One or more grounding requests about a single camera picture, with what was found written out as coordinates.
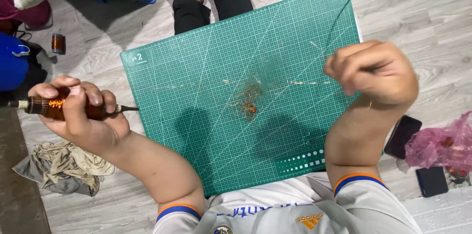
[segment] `hand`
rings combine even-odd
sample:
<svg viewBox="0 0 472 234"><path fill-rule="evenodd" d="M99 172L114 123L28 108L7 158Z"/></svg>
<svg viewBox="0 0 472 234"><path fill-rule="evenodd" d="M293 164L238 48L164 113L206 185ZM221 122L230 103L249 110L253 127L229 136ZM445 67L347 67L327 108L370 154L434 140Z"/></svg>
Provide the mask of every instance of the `hand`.
<svg viewBox="0 0 472 234"><path fill-rule="evenodd" d="M337 50L324 73L338 81L346 95L360 91L374 102L403 104L418 95L418 80L408 58L391 42L369 40Z"/></svg>
<svg viewBox="0 0 472 234"><path fill-rule="evenodd" d="M56 121L39 116L41 121L55 134L84 150L102 157L108 149L116 146L129 133L129 122L122 114L115 114L104 121L90 120L85 113L86 98L95 106L106 105L109 113L115 111L116 97L108 91L100 91L97 86L89 82L81 82L77 78L61 75L50 84L42 83L34 86L29 96L41 96L52 99L58 96L58 89L68 93L62 108L64 121Z"/></svg>

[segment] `maroon fabric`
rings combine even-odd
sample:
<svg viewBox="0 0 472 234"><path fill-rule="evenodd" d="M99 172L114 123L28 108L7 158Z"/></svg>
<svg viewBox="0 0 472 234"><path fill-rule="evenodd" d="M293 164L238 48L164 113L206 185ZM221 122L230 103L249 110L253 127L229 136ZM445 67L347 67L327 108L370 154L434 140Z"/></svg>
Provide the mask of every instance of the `maroon fabric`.
<svg viewBox="0 0 472 234"><path fill-rule="evenodd" d="M13 0L0 0L0 19L16 19L26 23L31 28L40 28L48 23L51 6L47 0L39 5L24 10L15 8Z"/></svg>

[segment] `copper wire scraps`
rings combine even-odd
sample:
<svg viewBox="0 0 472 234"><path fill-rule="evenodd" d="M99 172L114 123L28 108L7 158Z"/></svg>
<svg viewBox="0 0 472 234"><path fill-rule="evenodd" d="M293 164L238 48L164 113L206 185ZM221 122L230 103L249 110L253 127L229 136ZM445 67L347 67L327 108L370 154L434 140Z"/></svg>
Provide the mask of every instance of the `copper wire scraps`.
<svg viewBox="0 0 472 234"><path fill-rule="evenodd" d="M264 91L259 84L245 83L244 91L239 93L236 97L240 98L236 105L240 107L239 111L246 117L246 120L251 121L257 113L255 99Z"/></svg>

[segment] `adidas logo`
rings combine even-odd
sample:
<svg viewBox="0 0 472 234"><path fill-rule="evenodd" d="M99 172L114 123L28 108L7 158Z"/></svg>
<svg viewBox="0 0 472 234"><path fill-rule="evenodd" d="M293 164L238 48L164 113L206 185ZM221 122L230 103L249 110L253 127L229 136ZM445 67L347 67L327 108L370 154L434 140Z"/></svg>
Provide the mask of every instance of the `adidas logo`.
<svg viewBox="0 0 472 234"><path fill-rule="evenodd" d="M297 218L297 222L302 222L303 225L306 225L309 229L313 229L318 221L322 218L323 214L311 215L306 217Z"/></svg>

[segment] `black pants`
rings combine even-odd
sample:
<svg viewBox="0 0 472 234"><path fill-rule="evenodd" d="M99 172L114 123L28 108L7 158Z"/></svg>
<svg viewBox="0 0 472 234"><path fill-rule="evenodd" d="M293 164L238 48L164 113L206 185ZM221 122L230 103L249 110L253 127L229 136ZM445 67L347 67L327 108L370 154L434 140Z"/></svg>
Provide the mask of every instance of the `black pants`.
<svg viewBox="0 0 472 234"><path fill-rule="evenodd" d="M214 0L220 20L252 11L251 0ZM197 0L174 0L176 35L209 25L210 9Z"/></svg>

